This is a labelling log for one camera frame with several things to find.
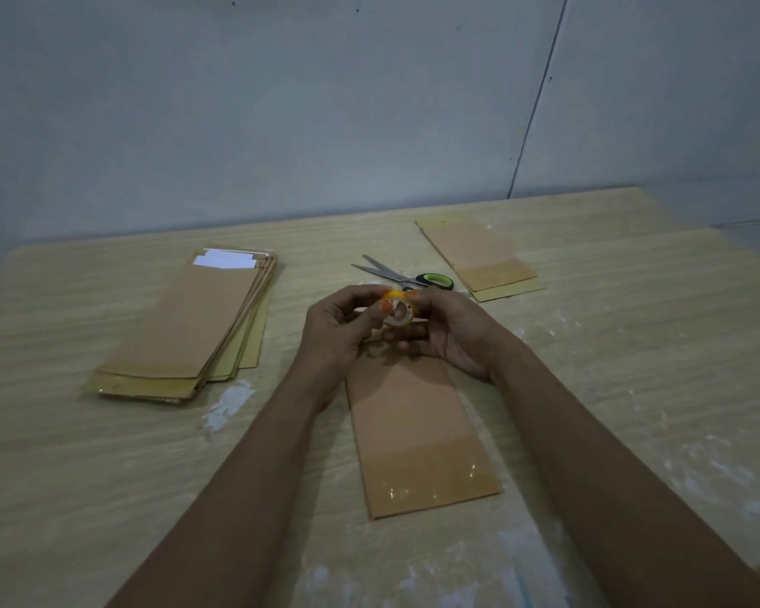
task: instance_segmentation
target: white wall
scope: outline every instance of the white wall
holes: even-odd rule
[[[513,196],[758,172],[760,0],[568,0]]]
[[[0,248],[507,195],[563,0],[0,0]]]

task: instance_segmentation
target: orange tape dispenser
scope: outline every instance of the orange tape dispenser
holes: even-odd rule
[[[406,297],[405,292],[402,290],[391,290],[383,295],[383,298],[387,298],[391,301],[392,309],[391,313],[385,317],[383,324],[390,326],[391,328],[400,328],[401,326],[407,326],[416,317],[416,307]],[[399,307],[405,306],[405,316],[397,318],[399,315]]]

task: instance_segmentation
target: light wood tabletop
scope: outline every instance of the light wood tabletop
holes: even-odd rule
[[[362,254],[452,275],[414,219],[454,210],[507,234],[547,286],[485,309],[759,565],[760,257],[623,189],[14,251],[0,268],[0,606],[106,602],[265,403],[306,307],[370,281],[350,266]],[[81,394],[209,241],[279,253],[259,367],[183,408]],[[370,522],[341,391],[315,425],[272,604],[604,604],[496,391],[451,378],[503,494]],[[204,427],[242,380],[253,396],[222,429]]]

